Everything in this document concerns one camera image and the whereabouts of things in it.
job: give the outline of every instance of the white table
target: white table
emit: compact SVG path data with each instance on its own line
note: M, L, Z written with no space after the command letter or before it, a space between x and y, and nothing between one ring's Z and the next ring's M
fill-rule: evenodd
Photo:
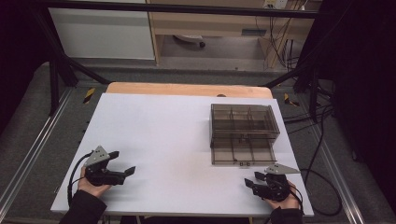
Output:
M274 144L277 162L298 169L276 100L104 93L51 211L68 210L66 187L73 167L101 145L107 152L120 152L109 170L136 166L124 185L112 187L102 197L106 214L267 217L271 207L244 182L254 180L254 172L265 167L211 164L211 104L271 105L280 130ZM313 216L301 175L287 178L303 194L305 214Z

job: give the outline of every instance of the power socket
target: power socket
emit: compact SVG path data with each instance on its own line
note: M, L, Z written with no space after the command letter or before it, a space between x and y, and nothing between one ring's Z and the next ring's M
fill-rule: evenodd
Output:
M276 5L276 0L265 0L262 7L268 7L270 5L274 7Z
M276 9L284 9L288 0L277 0L276 3L273 5Z

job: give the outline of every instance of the gray floor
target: gray floor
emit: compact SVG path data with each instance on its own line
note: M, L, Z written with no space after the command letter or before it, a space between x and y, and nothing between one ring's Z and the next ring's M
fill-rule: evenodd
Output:
M257 40L241 40L234 38L208 37L205 49L183 43L168 36L163 49L164 64L160 66L142 65L138 68L100 68L92 70L103 77L115 81L136 82L174 82L199 84L239 84L257 86L272 80L284 72L277 68L265 71L263 55L257 51ZM83 138L83 131L88 127L87 121L100 99L100 93L106 86L95 84L96 91L90 102L82 103L91 80L81 74L80 84L71 94L70 100L59 119L46 145L43 147L31 173L24 182L19 194L7 213L7 219L33 218L43 220L59 220L62 215L53 214L50 206L55 197L54 191L61 185L74 153L78 149L78 141ZM292 101L301 101L308 94L296 95L292 91L293 80L273 88L273 95L278 100L284 118L304 113L301 106L284 103L284 94L288 93ZM327 100L319 98L323 105ZM44 126L50 111L49 69L40 67L31 82L18 111L0 138L0 192L4 192L8 183L19 168L24 156ZM288 132L295 131L309 123L287 125ZM332 151L336 163L349 186L349 189L367 223L396 223L386 199L372 179L370 172L363 163L352 160L347 140L344 138L336 118L327 117L324 122L325 141ZM310 128L290 134L296 160L300 168L306 168L313 155L317 140ZM314 169L329 178L322 158L317 157ZM307 185L311 203L319 210L331 212L336 209L335 194L321 179L310 175ZM316 214L307 217L307 223L348 223L343 211L335 217Z

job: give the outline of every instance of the human hand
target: human hand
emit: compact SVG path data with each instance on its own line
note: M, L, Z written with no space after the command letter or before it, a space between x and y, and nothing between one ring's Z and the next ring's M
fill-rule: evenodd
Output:
M290 185L290 190L294 194L296 193L296 186L293 185L289 180L289 185ZM289 196L283 200L282 202L277 202L277 201L272 201L269 199L264 199L266 202L268 202L272 208L277 209L280 207L281 209L288 209L288 208L299 208L299 202L298 200L290 193Z
M111 185L102 185L99 187L94 186L93 184L85 178L85 167L81 168L81 179L78 181L78 189L84 190L87 193L95 196L96 198L100 198L106 190L111 188Z

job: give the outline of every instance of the black sleeve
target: black sleeve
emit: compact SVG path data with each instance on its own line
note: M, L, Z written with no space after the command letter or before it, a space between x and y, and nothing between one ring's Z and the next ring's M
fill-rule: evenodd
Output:
M106 205L100 199L84 190L78 190L60 224L97 224L105 210Z
M271 213L273 224L303 224L303 213L300 209L281 209L278 207Z

